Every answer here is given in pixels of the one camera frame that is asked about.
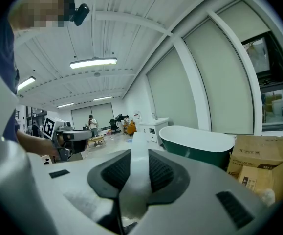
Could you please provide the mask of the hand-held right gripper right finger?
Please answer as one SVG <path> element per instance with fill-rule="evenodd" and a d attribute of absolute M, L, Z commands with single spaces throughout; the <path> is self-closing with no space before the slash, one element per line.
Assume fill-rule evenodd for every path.
<path fill-rule="evenodd" d="M 132 229 L 132 235 L 257 235 L 276 212 L 279 204 L 266 205 L 254 192 L 211 164 L 176 154 L 150 150 L 164 163 L 187 173 L 187 188 L 172 203 L 163 189 L 153 194 L 156 202 Z"/>

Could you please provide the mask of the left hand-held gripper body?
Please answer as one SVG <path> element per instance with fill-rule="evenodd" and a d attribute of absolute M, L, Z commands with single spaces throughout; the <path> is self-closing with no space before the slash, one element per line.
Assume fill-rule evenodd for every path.
<path fill-rule="evenodd" d="M 45 137 L 51 139 L 59 153 L 59 161 L 68 161 L 72 155 L 83 152 L 93 137 L 91 130 L 74 130 L 70 122 L 46 116 L 42 128 Z"/>

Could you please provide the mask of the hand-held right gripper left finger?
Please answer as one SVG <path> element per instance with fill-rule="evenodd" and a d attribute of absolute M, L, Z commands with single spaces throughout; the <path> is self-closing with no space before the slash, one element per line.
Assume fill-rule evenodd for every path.
<path fill-rule="evenodd" d="M 37 235 L 124 235 L 118 174 L 129 175 L 131 152 L 118 151 L 102 157 L 43 165 L 28 154 L 36 192 L 46 215 L 39 217 L 30 233 Z"/>

